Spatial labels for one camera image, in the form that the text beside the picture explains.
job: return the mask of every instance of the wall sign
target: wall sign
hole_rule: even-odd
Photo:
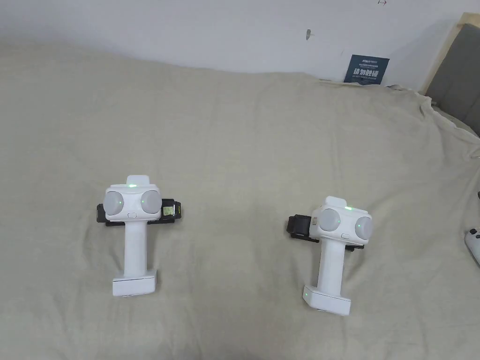
[[[359,83],[360,85],[380,85],[387,69],[386,58],[374,56],[352,55],[344,83]]]

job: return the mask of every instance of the white controller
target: white controller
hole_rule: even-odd
[[[147,222],[160,217],[160,190],[148,176],[130,175],[126,184],[105,191],[103,207],[107,220],[125,222],[125,266],[113,279],[113,296],[154,292],[156,270],[147,271]]]
[[[317,287],[306,285],[303,299],[311,307],[339,315],[350,314],[350,299],[340,296],[343,260],[348,244],[366,245],[372,235],[372,216],[328,196],[312,213],[309,235],[322,241]]]
[[[473,255],[473,258],[480,265],[480,230],[471,229],[465,234],[465,244]]]

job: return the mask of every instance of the wooden headboard frame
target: wooden headboard frame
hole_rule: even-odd
[[[445,56],[447,55],[447,52],[450,49],[453,41],[455,40],[456,36],[460,32],[460,30],[462,30],[462,27],[465,24],[472,24],[472,25],[475,25],[477,27],[480,27],[480,14],[476,14],[474,12],[464,12],[463,13],[462,17],[460,18],[460,21],[452,29],[452,31],[450,32],[450,34],[447,37],[447,40],[445,41],[445,43],[442,47],[442,49],[438,53],[437,59],[433,63],[433,66],[430,69],[430,72],[428,74],[427,80],[425,81],[425,84],[423,85],[423,88],[420,91],[421,94],[425,94],[427,92],[427,89],[430,86],[430,83],[432,82],[433,77],[437,73],[437,70],[440,67],[440,64],[445,59]]]

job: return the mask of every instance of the black clamp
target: black clamp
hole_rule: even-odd
[[[149,221],[147,224],[169,224],[174,223],[175,220],[181,219],[181,203],[173,199],[162,199],[161,216],[157,220]],[[96,206],[96,221],[97,223],[105,223],[106,226],[124,226],[124,222],[109,221],[105,217],[105,210],[103,204]]]
[[[287,233],[294,239],[300,239],[311,242],[320,242],[318,239],[309,237],[311,216],[295,215],[288,218]],[[363,249],[365,245],[346,245],[345,250],[354,251],[355,249]]]

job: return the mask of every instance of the beige bedsheet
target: beige bedsheet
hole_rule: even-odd
[[[473,359],[480,139],[428,98],[304,74],[194,70],[0,46],[1,359]],[[183,219],[150,226],[157,292],[114,298],[105,189],[148,174]],[[351,315],[310,309],[320,246],[288,216],[373,214]]]

